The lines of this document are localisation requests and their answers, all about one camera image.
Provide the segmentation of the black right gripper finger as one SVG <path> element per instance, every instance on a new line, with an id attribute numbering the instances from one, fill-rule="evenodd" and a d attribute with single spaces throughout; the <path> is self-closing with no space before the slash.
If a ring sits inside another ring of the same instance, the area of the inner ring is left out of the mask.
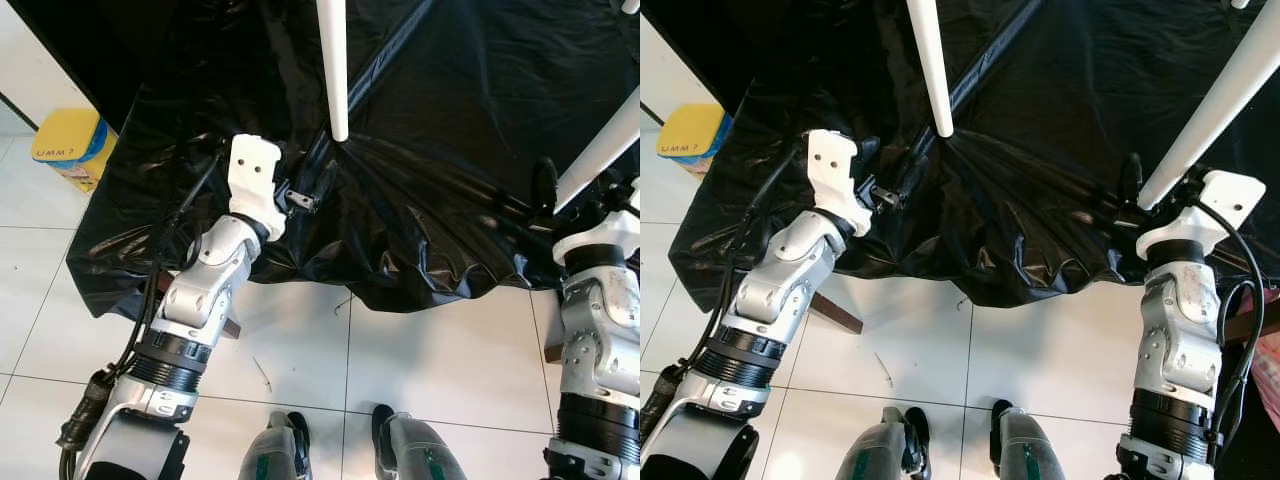
<path id="1" fill-rule="evenodd" d="M 1117 200 L 1124 209 L 1137 204 L 1144 178 L 1140 155 L 1129 154 L 1121 163 L 1117 179 Z"/>
<path id="2" fill-rule="evenodd" d="M 557 183 L 559 173 L 550 157 L 540 157 L 535 161 L 531 175 L 531 206 L 540 218 L 553 216 L 557 201 Z"/>

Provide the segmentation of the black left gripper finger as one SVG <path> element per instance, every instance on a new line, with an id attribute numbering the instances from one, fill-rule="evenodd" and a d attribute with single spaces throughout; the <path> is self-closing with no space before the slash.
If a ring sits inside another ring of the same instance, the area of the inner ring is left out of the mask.
<path id="1" fill-rule="evenodd" d="M 915 148 L 908 155 L 900 175 L 901 201 L 909 201 L 914 189 L 920 184 L 920 180 L 929 165 L 931 151 L 932 148 Z"/>
<path id="2" fill-rule="evenodd" d="M 320 209 L 325 202 L 326 197 L 332 192 L 333 183 L 340 173 L 340 165 L 337 157 L 329 157 L 324 169 L 317 174 L 312 184 L 312 207 Z"/>

